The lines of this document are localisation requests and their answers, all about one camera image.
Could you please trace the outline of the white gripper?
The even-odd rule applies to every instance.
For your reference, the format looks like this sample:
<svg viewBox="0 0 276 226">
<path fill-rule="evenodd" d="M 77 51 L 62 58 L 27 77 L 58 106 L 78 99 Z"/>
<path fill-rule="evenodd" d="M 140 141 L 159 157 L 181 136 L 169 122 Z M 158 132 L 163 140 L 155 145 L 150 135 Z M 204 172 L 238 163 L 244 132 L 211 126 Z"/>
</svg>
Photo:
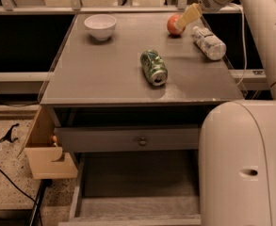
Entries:
<svg viewBox="0 0 276 226">
<path fill-rule="evenodd" d="M 216 12 L 226 7 L 234 0 L 199 0 L 199 4 L 193 3 L 179 16 L 174 26 L 178 31 L 183 30 L 188 24 L 202 17 L 203 11 Z"/>
</svg>

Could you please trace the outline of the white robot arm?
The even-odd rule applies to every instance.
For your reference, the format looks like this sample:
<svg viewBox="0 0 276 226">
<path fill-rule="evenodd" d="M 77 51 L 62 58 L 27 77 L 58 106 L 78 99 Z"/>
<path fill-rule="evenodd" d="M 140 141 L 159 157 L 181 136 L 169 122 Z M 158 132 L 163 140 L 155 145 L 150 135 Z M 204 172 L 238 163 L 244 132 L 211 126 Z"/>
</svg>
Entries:
<svg viewBox="0 0 276 226">
<path fill-rule="evenodd" d="M 202 12 L 234 0 L 199 0 Z M 272 100 L 214 108 L 199 140 L 202 226 L 276 226 L 276 0 L 239 0 Z"/>
</svg>

